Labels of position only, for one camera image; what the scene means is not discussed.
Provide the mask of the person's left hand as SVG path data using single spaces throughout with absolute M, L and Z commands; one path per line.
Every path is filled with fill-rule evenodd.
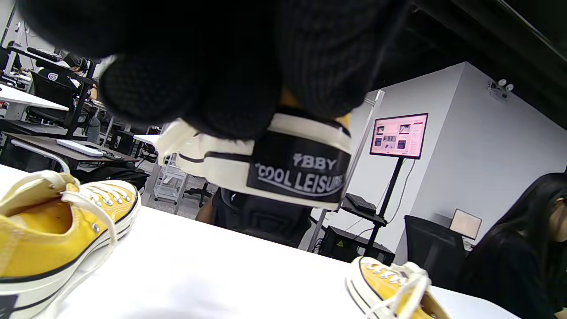
M 256 140 L 296 107 L 324 122 L 360 106 L 408 0 L 17 0 L 31 29 L 81 57 L 114 60 L 98 80 L 125 121 L 182 119 Z

